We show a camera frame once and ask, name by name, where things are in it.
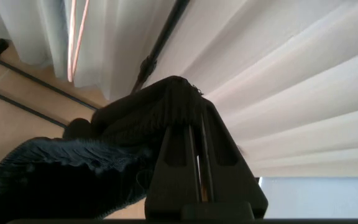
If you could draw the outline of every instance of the pink cord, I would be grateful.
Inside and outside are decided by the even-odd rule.
[[[69,39],[68,39],[68,61],[67,61],[67,78],[69,82],[72,82],[74,79],[75,71],[77,68],[77,61],[78,61],[78,54],[80,52],[81,47],[81,41],[82,41],[82,33],[84,31],[84,24],[86,15],[88,14],[88,5],[90,3],[90,0],[86,0],[84,12],[82,15],[82,21],[80,25],[80,31],[78,33],[78,40],[77,40],[77,46],[75,49],[75,55],[74,55],[74,63],[73,66],[71,66],[71,58],[73,56],[73,47],[74,47],[74,31],[75,31],[75,4],[76,0],[72,0],[71,3],[71,14],[70,14],[70,33],[69,33]]]

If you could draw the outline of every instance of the sheer curtain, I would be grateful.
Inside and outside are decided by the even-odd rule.
[[[69,5],[0,0],[0,37],[65,77]],[[91,1],[75,85],[129,94],[172,5]],[[358,1],[191,1],[147,85],[170,75],[216,105],[256,176],[358,176]]]
[[[192,1],[148,85],[169,75],[256,176],[358,176],[358,1]]]

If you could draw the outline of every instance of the dark fabric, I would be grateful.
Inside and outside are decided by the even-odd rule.
[[[167,126],[198,126],[202,97],[170,77],[34,138],[0,162],[0,223],[101,218],[144,198]]]

